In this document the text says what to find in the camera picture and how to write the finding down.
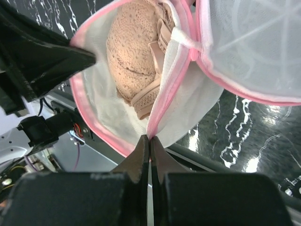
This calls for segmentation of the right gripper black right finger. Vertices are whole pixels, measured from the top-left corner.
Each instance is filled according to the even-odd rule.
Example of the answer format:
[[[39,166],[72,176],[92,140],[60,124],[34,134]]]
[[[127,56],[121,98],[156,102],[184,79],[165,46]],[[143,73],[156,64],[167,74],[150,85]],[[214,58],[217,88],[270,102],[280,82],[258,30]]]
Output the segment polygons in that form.
[[[165,175],[169,173],[187,173],[188,170],[167,153],[158,137],[153,137],[150,140],[150,160],[154,225],[167,226],[168,201],[164,182]]]

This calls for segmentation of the white mesh laundry bag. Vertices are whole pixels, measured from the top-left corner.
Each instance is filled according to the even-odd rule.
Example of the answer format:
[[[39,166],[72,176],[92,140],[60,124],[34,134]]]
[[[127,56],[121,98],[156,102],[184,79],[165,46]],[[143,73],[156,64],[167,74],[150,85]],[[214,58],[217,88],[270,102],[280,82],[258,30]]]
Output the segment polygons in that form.
[[[298,0],[158,0],[172,11],[157,98],[138,119],[118,97],[106,41],[122,5],[115,0],[87,19],[71,45],[95,54],[96,63],[70,80],[73,98],[93,133],[123,156],[140,136],[164,147],[182,138],[224,90],[252,101],[301,103],[301,3]]]

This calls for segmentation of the beige pink bra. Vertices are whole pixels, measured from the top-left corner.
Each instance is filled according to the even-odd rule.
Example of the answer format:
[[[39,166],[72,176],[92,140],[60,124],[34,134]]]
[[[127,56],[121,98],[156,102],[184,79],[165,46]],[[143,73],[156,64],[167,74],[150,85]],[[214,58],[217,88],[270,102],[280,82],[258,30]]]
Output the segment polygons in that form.
[[[171,8],[157,0],[133,0],[118,8],[106,41],[109,69],[118,97],[138,119],[151,113],[160,88],[174,21]]]

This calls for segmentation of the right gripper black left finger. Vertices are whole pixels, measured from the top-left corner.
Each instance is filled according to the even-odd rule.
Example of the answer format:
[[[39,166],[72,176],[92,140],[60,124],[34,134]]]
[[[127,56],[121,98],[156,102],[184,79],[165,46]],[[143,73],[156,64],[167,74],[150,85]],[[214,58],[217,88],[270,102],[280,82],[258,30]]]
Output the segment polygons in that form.
[[[122,226],[147,225],[149,140],[142,135],[132,153],[112,172],[122,174],[125,179],[123,204],[121,208]]]

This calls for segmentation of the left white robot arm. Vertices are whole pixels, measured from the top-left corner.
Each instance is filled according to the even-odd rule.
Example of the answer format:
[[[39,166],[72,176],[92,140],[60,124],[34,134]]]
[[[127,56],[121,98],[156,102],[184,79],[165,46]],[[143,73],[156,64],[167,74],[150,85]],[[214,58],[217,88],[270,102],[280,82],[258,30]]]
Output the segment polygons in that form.
[[[2,163],[42,151],[73,129],[68,112],[45,119],[29,116],[26,104],[93,66],[95,55],[71,47],[57,33],[37,25],[4,1],[0,3],[0,106],[21,122],[0,137]]]

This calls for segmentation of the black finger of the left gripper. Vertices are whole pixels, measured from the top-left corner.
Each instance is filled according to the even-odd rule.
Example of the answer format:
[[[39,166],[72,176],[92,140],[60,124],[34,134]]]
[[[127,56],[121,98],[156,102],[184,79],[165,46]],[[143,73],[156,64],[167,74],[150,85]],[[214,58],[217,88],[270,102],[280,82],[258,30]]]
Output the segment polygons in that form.
[[[0,89],[32,101],[96,63],[93,53],[0,2]]]

